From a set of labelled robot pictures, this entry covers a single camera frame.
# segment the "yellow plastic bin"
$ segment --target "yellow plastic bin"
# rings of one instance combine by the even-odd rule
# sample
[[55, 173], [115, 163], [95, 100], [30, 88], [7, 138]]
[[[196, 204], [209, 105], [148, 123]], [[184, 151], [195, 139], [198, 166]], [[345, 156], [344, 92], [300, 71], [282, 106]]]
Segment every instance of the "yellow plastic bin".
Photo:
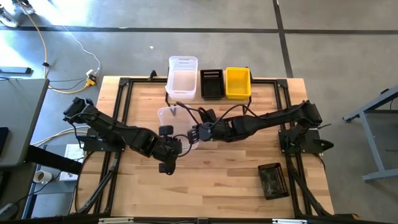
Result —
[[250, 69], [226, 68], [225, 94], [232, 100], [249, 98], [251, 96]]

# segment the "white cable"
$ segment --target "white cable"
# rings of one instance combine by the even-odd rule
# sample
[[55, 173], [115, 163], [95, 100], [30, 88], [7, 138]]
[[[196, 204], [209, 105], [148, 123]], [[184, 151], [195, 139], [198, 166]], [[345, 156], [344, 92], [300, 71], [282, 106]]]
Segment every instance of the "white cable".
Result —
[[[85, 125], [85, 126], [76, 127], [76, 129], [78, 129], [78, 128], [89, 128], [89, 126]], [[63, 131], [60, 131], [60, 132], [57, 133], [57, 134], [52, 135], [52, 136], [56, 136], [56, 135], [58, 135], [58, 134], [62, 134], [62, 133], [64, 133], [64, 132], [67, 132], [67, 131], [70, 131], [70, 130], [73, 130], [73, 128], [65, 129], [65, 130], [63, 130]], [[37, 144], [36, 147], [39, 147], [39, 146], [43, 145], [44, 143], [48, 142], [49, 140], [51, 140], [52, 138], [48, 138], [47, 140], [46, 140], [46, 139], [47, 139], [47, 138], [45, 138], [45, 139], [43, 139], [43, 140], [41, 140], [41, 141], [38, 141], [38, 142], [36, 142], [36, 143], [33, 143], [33, 144]]]
[[97, 58], [97, 56], [95, 56], [95, 54], [93, 54], [93, 53], [87, 51], [87, 50], [83, 47], [83, 45], [82, 45], [78, 40], [76, 40], [75, 36], [73, 36], [73, 34], [68, 30], [67, 27], [65, 27], [64, 25], [62, 25], [62, 26], [63, 26], [63, 28], [65, 28], [65, 29], [68, 31], [68, 34], [71, 35], [72, 38], [73, 38], [78, 44], [80, 44], [80, 47], [81, 47], [81, 49], [83, 49], [84, 52], [86, 52], [86, 53], [88, 53], [88, 54], [94, 56], [95, 60], [97, 60], [97, 62], [98, 62], [98, 68], [97, 68], [97, 71], [94, 73], [94, 75], [96, 75], [96, 74], [98, 73], [98, 71], [101, 69], [101, 62], [100, 62], [100, 60], [98, 60], [98, 58]]

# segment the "black basket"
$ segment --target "black basket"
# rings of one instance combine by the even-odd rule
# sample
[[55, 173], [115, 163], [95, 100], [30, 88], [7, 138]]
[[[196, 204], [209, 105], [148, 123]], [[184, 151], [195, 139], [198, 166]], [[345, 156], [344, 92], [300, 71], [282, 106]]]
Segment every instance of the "black basket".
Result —
[[222, 69], [200, 70], [201, 97], [204, 100], [220, 100], [225, 97]]
[[258, 168], [262, 189], [267, 200], [289, 196], [280, 163], [261, 165]]

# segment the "gray concrete floor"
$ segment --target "gray concrete floor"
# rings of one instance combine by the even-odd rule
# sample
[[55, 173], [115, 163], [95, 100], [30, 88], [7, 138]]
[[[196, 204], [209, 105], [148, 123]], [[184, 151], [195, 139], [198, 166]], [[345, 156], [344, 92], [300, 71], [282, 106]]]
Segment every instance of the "gray concrete floor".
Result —
[[[1, 0], [7, 7], [9, 1]], [[196, 27], [275, 29], [272, 0], [31, 0], [40, 26]], [[397, 1], [279, 0], [286, 29], [397, 29]], [[17, 15], [22, 26], [32, 24]], [[171, 55], [198, 57], [199, 69], [248, 66], [255, 77], [286, 77], [278, 34], [108, 33], [74, 32], [103, 64], [104, 75], [148, 75], [167, 72]], [[44, 32], [51, 80], [79, 78], [96, 61], [81, 51], [66, 32]], [[294, 77], [305, 79], [310, 100], [325, 123], [322, 138], [335, 143], [325, 153], [326, 174], [336, 213], [357, 213], [362, 219], [398, 222], [398, 178], [370, 184], [362, 175], [376, 171], [362, 125], [341, 117], [398, 83], [398, 35], [286, 35]], [[43, 47], [34, 31], [0, 31], [1, 65], [30, 66], [42, 77]], [[75, 83], [54, 83], [57, 87]], [[62, 112], [75, 97], [97, 100], [90, 88], [77, 95], [48, 91], [32, 142], [63, 129]], [[75, 143], [72, 135], [50, 144]], [[50, 200], [52, 211], [46, 211]], [[65, 213], [62, 195], [41, 195], [34, 216]]]

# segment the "wooden tabletop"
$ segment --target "wooden tabletop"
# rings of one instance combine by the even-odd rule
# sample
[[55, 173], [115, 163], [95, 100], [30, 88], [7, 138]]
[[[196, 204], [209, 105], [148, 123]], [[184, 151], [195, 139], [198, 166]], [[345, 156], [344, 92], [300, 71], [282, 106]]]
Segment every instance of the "wooden tabletop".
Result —
[[[104, 77], [99, 93], [96, 106], [109, 116], [113, 113], [119, 78]], [[287, 81], [293, 105], [307, 99], [303, 79], [290, 78]], [[164, 85], [134, 84], [127, 125], [158, 131], [158, 109], [167, 106]], [[125, 97], [126, 93], [122, 98], [119, 120]], [[215, 102], [203, 105], [197, 103], [207, 102], [199, 100], [191, 103], [191, 107], [213, 108], [220, 116], [231, 107], [226, 102], [223, 100], [218, 105]], [[252, 85], [251, 109], [257, 114], [276, 110], [273, 86]], [[230, 116], [241, 112], [241, 108], [233, 110]], [[159, 161], [126, 150], [119, 167], [112, 216], [292, 218], [291, 197], [266, 200], [257, 170], [258, 165], [280, 162], [289, 186], [286, 162], [279, 149], [278, 130], [278, 126], [263, 129], [244, 141], [232, 143], [200, 142], [187, 156], [177, 159], [173, 175], [160, 174]], [[79, 206], [84, 204], [98, 185], [103, 156], [104, 153], [94, 153], [83, 168], [78, 186]], [[302, 157], [309, 189], [325, 210], [333, 213], [322, 163], [311, 154], [303, 154]], [[107, 192], [108, 188], [105, 190], [102, 209]], [[304, 211], [300, 190], [298, 194], [300, 208]]]

